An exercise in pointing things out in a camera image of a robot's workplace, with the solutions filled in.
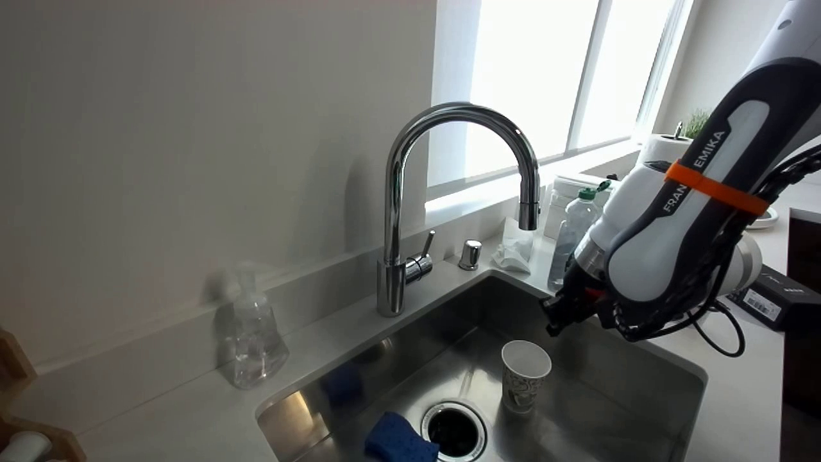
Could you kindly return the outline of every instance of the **white wall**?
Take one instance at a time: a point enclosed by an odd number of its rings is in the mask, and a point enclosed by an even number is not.
[[[384,239],[435,0],[0,4],[0,326],[44,370]]]
[[[744,76],[788,0],[699,0],[691,41],[679,62],[655,132],[672,132],[694,110],[714,110]]]

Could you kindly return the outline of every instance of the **chrome faucet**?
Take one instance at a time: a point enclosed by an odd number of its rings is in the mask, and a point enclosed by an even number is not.
[[[377,280],[377,314],[394,318],[403,314],[405,286],[422,280],[435,269],[430,255],[435,231],[426,239],[422,255],[403,260],[401,258],[401,204],[403,204],[403,168],[412,155],[413,141],[430,128],[450,122],[471,122],[498,135],[513,153],[522,175],[522,207],[518,207],[518,230],[537,230],[540,219],[540,163],[523,137],[523,132],[505,117],[472,106],[472,103],[444,103],[435,106],[416,118],[396,137],[385,171],[385,255],[381,263]]]

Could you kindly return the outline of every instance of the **orange strap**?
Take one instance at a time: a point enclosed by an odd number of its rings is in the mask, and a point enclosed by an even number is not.
[[[709,195],[709,198],[714,198],[720,204],[726,204],[732,208],[748,210],[753,217],[763,217],[770,208],[768,200],[763,200],[758,195],[749,195],[744,190],[729,189],[725,183],[716,183],[716,181],[711,181],[711,177],[707,177],[699,171],[691,171],[686,166],[672,166],[667,171],[667,181],[680,183],[680,186],[686,186],[691,190],[699,190],[699,192],[704,192],[704,195]]]

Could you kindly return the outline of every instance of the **window sill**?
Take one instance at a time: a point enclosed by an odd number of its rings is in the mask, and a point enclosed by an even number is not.
[[[552,186],[558,175],[585,175],[596,168],[621,163],[635,155],[639,155],[639,145],[623,141],[623,145],[603,148],[603,149],[585,153],[585,155],[579,155],[570,160],[546,163],[540,168],[543,198],[544,198],[544,189]],[[441,195],[441,198],[426,204],[426,226],[435,230],[435,226],[450,223],[454,219],[498,207],[498,204],[512,200],[516,195],[518,195],[518,175],[509,175],[509,177],[491,181],[491,183],[482,183],[475,189],[466,189],[453,195]]]

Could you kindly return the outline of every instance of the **stainless steel sink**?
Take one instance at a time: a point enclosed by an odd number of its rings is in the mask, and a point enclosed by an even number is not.
[[[509,339],[532,339],[554,361],[528,417],[502,403]],[[700,368],[596,325],[549,339],[537,299],[489,278],[282,395],[260,427],[282,462],[362,462],[385,411],[437,440],[441,461],[661,462],[686,457],[704,388]]]

